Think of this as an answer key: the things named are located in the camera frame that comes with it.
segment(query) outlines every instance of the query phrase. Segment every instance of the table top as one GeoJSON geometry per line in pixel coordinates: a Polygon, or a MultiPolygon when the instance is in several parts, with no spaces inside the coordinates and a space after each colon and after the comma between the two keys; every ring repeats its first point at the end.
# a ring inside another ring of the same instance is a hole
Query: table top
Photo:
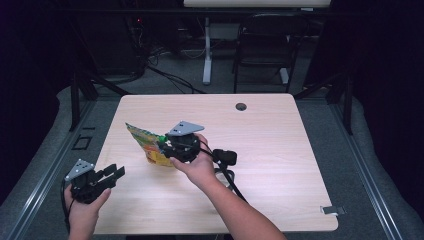
{"type": "Polygon", "coordinates": [[[327,8],[331,0],[184,0],[185,7],[314,7],[327,8]]]}
{"type": "Polygon", "coordinates": [[[228,233],[209,199],[182,172],[148,163],[125,125],[163,135],[181,120],[204,126],[212,149],[237,152],[229,167],[235,184],[281,231],[337,228],[336,217],[320,210],[331,201],[291,95],[128,95],[96,165],[116,163],[126,174],[102,207],[95,234],[228,233]]]}

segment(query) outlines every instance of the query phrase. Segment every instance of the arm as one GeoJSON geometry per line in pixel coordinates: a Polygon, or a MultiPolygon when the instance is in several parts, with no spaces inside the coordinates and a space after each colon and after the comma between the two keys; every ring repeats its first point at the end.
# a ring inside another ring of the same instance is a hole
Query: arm
{"type": "Polygon", "coordinates": [[[106,189],[92,203],[84,204],[77,202],[72,198],[71,185],[65,190],[66,208],[69,212],[69,223],[71,231],[69,240],[86,240],[91,239],[99,218],[99,210],[107,201],[111,194],[110,189],[106,189]]]}
{"type": "MultiPolygon", "coordinates": [[[[202,142],[207,140],[198,135],[202,142]]],[[[286,239],[263,214],[240,199],[215,177],[211,158],[200,152],[190,164],[171,159],[175,168],[184,172],[215,206],[234,239],[286,239]]]]}

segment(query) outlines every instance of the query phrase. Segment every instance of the forearm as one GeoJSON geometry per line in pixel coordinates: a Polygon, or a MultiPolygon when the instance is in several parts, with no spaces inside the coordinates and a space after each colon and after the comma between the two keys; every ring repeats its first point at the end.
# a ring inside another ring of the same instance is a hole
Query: forearm
{"type": "Polygon", "coordinates": [[[215,206],[234,239],[285,239],[268,218],[220,182],[209,184],[201,190],[215,206]]]}
{"type": "Polygon", "coordinates": [[[76,232],[72,231],[69,233],[68,240],[89,240],[91,239],[92,234],[84,233],[84,232],[76,232]]]}

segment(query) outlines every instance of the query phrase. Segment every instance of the metal bracket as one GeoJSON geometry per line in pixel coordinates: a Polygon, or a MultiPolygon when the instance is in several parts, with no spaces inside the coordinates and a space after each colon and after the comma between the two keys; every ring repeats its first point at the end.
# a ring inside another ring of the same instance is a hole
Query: metal bracket
{"type": "Polygon", "coordinates": [[[75,163],[74,167],[71,169],[69,174],[65,177],[65,181],[70,181],[92,169],[94,169],[94,164],[86,162],[82,159],[78,159],[77,163],[75,163]]]}
{"type": "Polygon", "coordinates": [[[186,121],[181,121],[169,131],[168,135],[169,136],[184,136],[190,133],[201,131],[203,129],[205,129],[203,126],[189,123],[186,121]]]}
{"type": "Polygon", "coordinates": [[[336,207],[336,206],[321,207],[321,212],[326,215],[331,214],[334,216],[339,216],[339,215],[343,215],[347,213],[344,207],[336,207]]]}

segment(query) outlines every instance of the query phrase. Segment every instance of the desk leg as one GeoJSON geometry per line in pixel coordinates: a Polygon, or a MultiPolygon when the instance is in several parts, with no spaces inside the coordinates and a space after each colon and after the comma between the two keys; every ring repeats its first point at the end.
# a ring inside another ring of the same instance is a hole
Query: desk leg
{"type": "Polygon", "coordinates": [[[211,58],[211,38],[209,33],[209,18],[205,19],[205,67],[203,69],[203,84],[211,84],[212,58],[211,58]]]}
{"type": "Polygon", "coordinates": [[[281,82],[286,85],[289,82],[289,74],[287,73],[287,68],[280,68],[280,77],[281,82]]]}

